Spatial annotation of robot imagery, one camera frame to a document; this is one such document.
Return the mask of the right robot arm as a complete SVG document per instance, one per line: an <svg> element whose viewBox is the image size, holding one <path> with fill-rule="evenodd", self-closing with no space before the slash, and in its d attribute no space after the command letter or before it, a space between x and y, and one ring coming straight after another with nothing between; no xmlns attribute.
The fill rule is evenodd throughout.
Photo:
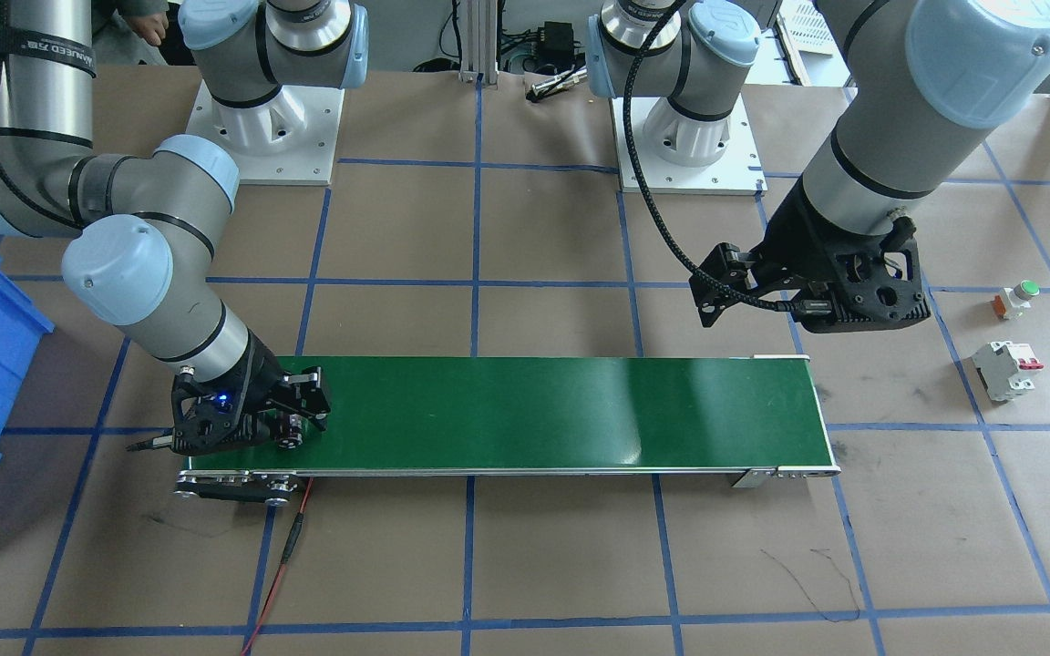
<svg viewBox="0 0 1050 656"><path fill-rule="evenodd" d="M67 238L64 282L175 371L172 428L134 451L296 446L304 423L326 428L324 374L284 369L207 280L237 163L188 134L97 153L91 27L87 1L0 1L0 235Z"/></svg>

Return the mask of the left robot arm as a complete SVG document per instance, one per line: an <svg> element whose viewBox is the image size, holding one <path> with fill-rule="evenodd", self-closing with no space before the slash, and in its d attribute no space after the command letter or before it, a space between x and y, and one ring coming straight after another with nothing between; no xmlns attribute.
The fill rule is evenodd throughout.
<svg viewBox="0 0 1050 656"><path fill-rule="evenodd" d="M808 332L892 331L930 315L915 205L1050 75L1050 1L819 1L857 96L742 252L689 264L705 327L743 303ZM685 166L720 136L761 29L732 1L607 1L589 20L595 96L655 98L644 137Z"/></svg>

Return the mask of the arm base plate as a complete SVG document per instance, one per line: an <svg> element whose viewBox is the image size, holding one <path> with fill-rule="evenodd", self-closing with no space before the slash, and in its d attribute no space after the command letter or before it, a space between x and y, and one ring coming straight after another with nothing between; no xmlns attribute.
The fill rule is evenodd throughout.
<svg viewBox="0 0 1050 656"><path fill-rule="evenodd" d="M634 98L631 126L652 192L753 195L766 190L741 96L717 121L679 115L665 98Z"/></svg>
<svg viewBox="0 0 1050 656"><path fill-rule="evenodd" d="M261 107L228 108L203 82L186 132L220 145L242 184L328 187L344 103L339 88L284 86Z"/></svg>

